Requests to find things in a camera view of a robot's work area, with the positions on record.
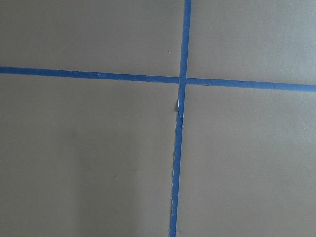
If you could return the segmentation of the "blue tape line lengthwise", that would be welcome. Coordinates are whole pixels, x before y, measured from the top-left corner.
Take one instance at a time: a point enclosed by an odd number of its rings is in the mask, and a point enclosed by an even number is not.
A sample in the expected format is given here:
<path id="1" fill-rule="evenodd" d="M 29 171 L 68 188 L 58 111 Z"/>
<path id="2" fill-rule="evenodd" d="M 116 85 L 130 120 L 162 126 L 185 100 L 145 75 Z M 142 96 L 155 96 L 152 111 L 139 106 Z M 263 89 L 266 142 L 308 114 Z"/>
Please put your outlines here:
<path id="1" fill-rule="evenodd" d="M 169 219 L 169 236 L 175 237 L 177 231 L 177 214 L 179 200 L 180 185 L 180 167 L 181 167 L 181 151 L 183 137 L 183 121 L 186 95 L 187 66 L 188 66 L 188 49 L 190 37 L 192 1 L 184 1 L 183 30 L 181 43 L 181 58 L 178 79 L 178 98 L 177 98 L 177 118 L 175 127 L 175 143 L 174 143 L 174 160 L 172 173 L 172 189 L 171 189 L 171 214 Z"/>

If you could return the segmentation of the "blue tape line crosswise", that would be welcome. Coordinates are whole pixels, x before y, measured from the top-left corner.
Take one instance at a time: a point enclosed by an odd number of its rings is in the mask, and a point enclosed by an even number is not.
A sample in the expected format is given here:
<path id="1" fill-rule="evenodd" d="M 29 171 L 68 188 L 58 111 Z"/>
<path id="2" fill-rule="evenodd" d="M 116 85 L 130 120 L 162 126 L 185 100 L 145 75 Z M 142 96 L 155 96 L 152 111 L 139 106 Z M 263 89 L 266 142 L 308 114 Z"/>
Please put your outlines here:
<path id="1" fill-rule="evenodd" d="M 171 83 L 171 84 L 178 84 L 180 80 L 178 77 L 167 77 L 167 76 L 117 74 L 117 73 L 86 72 L 86 71 L 57 70 L 57 69 L 35 69 L 35 68 L 19 68 L 19 67 L 4 67 L 4 66 L 1 66 L 0 72 L 2 74 L 70 77 L 70 78 L 85 78 L 85 79 L 110 79 L 110 80 L 158 82 L 158 83 Z M 300 92 L 315 92 L 316 91 L 315 85 L 259 82 L 259 81 L 241 81 L 241 80 L 227 80 L 227 79 L 187 78 L 186 84 L 187 85 L 234 87 L 234 88 L 300 91 Z"/>

